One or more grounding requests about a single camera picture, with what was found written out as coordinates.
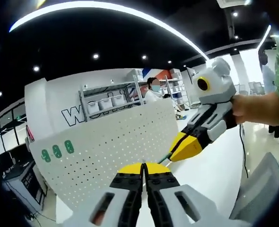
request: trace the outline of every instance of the pegboard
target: pegboard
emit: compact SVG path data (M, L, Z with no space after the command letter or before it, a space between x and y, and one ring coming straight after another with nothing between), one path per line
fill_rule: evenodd
M158 162L178 133L170 99L141 105L71 127L30 144L51 188L74 210L90 192L109 186L117 171Z

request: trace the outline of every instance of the perforated panel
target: perforated panel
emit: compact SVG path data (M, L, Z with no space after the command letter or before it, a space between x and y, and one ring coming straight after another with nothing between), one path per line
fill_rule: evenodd
M159 161L177 133L171 101L165 99L71 127L30 149L41 174L74 210L90 192L109 186L121 167Z

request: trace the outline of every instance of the curved led light strip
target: curved led light strip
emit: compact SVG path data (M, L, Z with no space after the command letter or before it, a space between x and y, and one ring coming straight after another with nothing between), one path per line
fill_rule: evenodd
M124 13L128 13L137 17L140 17L142 19L148 20L167 31L173 33L174 35L178 36L180 39L185 41L187 44L189 44L191 47L193 47L198 53L200 53L206 60L209 60L209 58L202 52L201 49L199 49L192 41L190 41L188 38L186 38L184 35L182 35L180 32L176 31L174 28L170 27L166 23L163 23L162 21L145 14L143 12L140 12L138 10L128 8L125 6L116 5L113 3L107 3L107 2L98 2L98 1L71 1L71 2L65 2L65 3L59 3L52 6L48 6L42 9L39 9L37 11L34 11L23 18L19 19L17 22L13 24L9 32L13 31L17 27L21 26L22 24L39 17L43 14L62 10L62 9L72 9L72 8L102 8L102 9L111 9L115 11L120 11Z
M263 45L264 41L266 40L266 38L268 37L269 33L271 30L271 25L268 26L266 33L264 34L261 43L257 46L257 50L259 50L261 48L261 46Z

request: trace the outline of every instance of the black ceiling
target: black ceiling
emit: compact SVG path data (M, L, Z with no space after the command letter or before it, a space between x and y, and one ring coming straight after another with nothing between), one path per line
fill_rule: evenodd
M58 3L49 0L42 7ZM236 42L260 39L269 22L252 7L221 9L216 0L109 1L150 14L209 51ZM237 10L238 17L231 17ZM107 9L66 9L29 21L8 34L16 15L0 23L0 111L24 96L24 85L84 71L112 68L181 68L198 53L187 43L144 19ZM229 36L234 24L235 40ZM94 60L94 53L100 58ZM231 48L209 57L231 53ZM141 56L146 54L148 60ZM202 58L187 62L191 67ZM38 65L40 71L34 72Z

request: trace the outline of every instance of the shelving unit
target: shelving unit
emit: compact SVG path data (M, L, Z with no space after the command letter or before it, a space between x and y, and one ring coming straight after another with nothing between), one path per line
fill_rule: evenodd
M109 112L111 110L115 110L124 106L129 106L129 108L131 108L133 106L133 104L139 103L141 105L144 104L144 100L140 91L140 87L139 87L139 83L142 82L138 82L136 80L136 76L133 76L133 81L129 81L129 82L123 82L123 83L117 83L117 84L110 84L107 86L100 86L100 87L93 87L93 88L88 88L88 89L84 89L83 85L81 86L80 90L79 90L79 99L81 102L81 109L84 113L84 119L87 122L89 120L90 117L98 115L98 114L102 114L105 112ZM138 97L139 100L136 101L132 101L130 96L129 96L129 92L128 92L128 88L134 87L138 93ZM108 92L112 92L112 91L121 91L123 90L123 94L126 98L126 103L124 103L123 105L118 105L118 106L113 106L111 108L108 109L104 109L104 110L100 110L98 112L95 113L89 113L88 109L87 109L87 101L85 100L88 97L91 96L97 96L97 95L101 95L104 93L108 93Z

